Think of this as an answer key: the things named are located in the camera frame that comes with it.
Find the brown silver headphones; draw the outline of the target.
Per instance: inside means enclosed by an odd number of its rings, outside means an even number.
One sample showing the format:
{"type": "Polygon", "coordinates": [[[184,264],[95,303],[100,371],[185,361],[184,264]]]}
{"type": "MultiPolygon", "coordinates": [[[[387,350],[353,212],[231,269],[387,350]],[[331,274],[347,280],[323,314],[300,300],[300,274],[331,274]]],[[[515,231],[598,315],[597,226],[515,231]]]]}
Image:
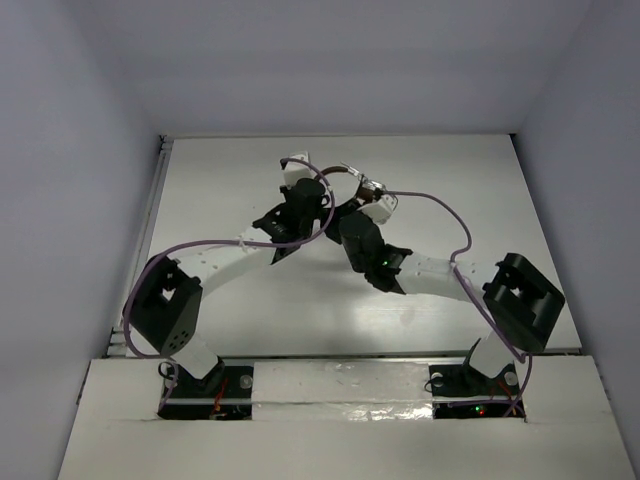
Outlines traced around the brown silver headphones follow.
{"type": "Polygon", "coordinates": [[[387,187],[376,180],[372,180],[360,170],[342,162],[340,165],[333,165],[324,168],[321,174],[327,177],[332,174],[346,174],[355,178],[357,188],[353,197],[362,205],[370,204],[380,199],[387,187]]]}

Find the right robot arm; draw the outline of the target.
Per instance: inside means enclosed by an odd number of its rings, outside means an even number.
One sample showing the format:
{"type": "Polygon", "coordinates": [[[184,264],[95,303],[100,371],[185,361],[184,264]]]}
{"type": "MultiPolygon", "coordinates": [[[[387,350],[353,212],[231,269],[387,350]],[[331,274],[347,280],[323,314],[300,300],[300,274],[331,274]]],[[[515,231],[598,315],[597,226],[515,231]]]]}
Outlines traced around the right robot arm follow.
{"type": "Polygon", "coordinates": [[[565,305],[563,293],[526,257],[509,253],[494,265],[428,257],[385,242],[363,213],[343,218],[338,232],[353,270],[374,288],[468,302],[488,321],[489,334],[474,342],[462,363],[431,369],[436,396],[518,394],[507,375],[521,355],[545,350],[565,305]]]}

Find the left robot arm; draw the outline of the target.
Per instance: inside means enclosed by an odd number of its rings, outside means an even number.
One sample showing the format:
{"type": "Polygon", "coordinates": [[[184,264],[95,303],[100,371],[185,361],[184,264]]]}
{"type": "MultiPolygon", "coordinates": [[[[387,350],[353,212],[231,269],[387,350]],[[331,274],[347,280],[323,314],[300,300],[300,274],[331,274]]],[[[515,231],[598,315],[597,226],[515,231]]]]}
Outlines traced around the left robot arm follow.
{"type": "Polygon", "coordinates": [[[140,334],[157,355],[171,360],[167,369],[177,384],[209,396],[222,382],[224,362],[196,333],[202,300],[221,286],[276,264],[313,236],[313,225],[325,219],[326,187],[303,178],[283,186],[284,202],[232,241],[180,258],[152,257],[123,309],[127,331],[140,334]]]}

